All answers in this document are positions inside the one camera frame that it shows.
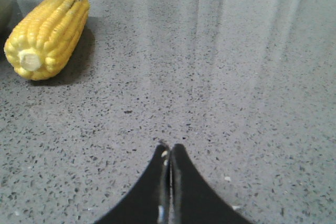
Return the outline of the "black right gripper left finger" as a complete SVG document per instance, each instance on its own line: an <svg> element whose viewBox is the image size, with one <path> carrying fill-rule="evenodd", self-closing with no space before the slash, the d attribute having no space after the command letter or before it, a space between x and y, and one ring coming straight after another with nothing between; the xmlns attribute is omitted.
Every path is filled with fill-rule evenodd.
<svg viewBox="0 0 336 224"><path fill-rule="evenodd" d="M170 149L159 144L132 189L96 223L168 223L170 213Z"/></svg>

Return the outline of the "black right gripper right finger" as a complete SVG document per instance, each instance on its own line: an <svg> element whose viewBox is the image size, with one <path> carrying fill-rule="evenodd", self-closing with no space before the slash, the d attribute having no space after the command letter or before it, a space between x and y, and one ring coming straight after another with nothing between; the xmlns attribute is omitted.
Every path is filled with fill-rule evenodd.
<svg viewBox="0 0 336 224"><path fill-rule="evenodd" d="M184 145L173 146L171 165L175 223L250 223L209 186L192 163Z"/></svg>

